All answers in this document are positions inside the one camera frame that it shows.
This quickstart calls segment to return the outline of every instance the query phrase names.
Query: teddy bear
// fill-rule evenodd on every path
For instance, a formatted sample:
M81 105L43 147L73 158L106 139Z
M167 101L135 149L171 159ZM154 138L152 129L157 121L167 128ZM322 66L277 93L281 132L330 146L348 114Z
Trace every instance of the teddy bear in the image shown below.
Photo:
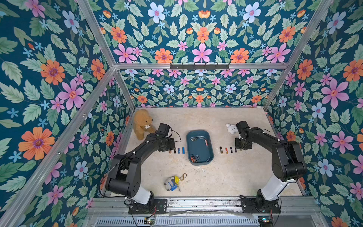
M226 127L227 127L227 130L230 134L234 135L236 133L238 133L238 130L237 130L237 126L236 125L232 125L232 124L226 124Z
M144 139L144 132L155 132L155 127L151 125L152 117L147 110L141 109L136 111L134 116L134 132L138 140Z

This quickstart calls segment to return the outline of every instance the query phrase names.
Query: white plush toy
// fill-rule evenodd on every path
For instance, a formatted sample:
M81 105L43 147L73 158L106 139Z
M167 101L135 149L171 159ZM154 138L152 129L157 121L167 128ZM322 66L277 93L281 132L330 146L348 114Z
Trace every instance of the white plush toy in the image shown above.
M227 130L230 134L234 135L234 134L238 134L238 130L237 130L237 126L236 125L231 125L231 124L226 124Z

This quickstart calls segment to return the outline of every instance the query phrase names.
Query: metal vent grill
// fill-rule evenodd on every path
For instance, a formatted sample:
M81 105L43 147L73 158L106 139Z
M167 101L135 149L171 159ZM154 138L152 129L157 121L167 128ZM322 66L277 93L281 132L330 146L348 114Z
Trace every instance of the metal vent grill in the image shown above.
M134 217L138 226L144 225L144 217ZM157 217L155 226L259 226L257 218L249 219L235 216L218 217L185 217L185 216L162 216ZM132 217L102 217L97 220L97 227L109 226L135 226Z

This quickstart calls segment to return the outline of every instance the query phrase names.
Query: white floor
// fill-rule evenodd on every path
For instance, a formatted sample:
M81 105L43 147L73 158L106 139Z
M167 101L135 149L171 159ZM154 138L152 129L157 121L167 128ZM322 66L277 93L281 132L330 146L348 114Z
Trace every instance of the white floor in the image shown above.
M147 109L153 117L153 125L170 125L181 136L181 143L176 143L176 154L155 151L141 167L141 185L155 196L254 196L264 187L270 176L271 153L254 143L250 150L234 152L234 138L227 132L226 123L236 124L247 121L250 127L269 130L271 125L262 108L152 108ZM193 166L187 155L186 135L192 130L206 130L211 137L214 159L208 165ZM141 141L132 132L126 152L132 151ZM180 189L166 191L164 182L177 175L188 176L180 184ZM281 195L301 195L297 184L289 184Z

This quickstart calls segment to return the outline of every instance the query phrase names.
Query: blue tray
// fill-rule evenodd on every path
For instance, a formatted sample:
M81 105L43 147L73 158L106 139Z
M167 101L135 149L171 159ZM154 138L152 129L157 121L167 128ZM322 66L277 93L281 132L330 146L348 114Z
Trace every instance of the blue tray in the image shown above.
M191 141L190 138L195 137L195 136L205 137L207 139L208 146L205 145L204 139L197 139L197 140ZM207 165L214 158L211 138L207 131L195 130L195 131L188 132L187 149L188 149L188 159L189 159L190 163L194 166ZM190 160L191 155L195 156L197 163L194 163Z

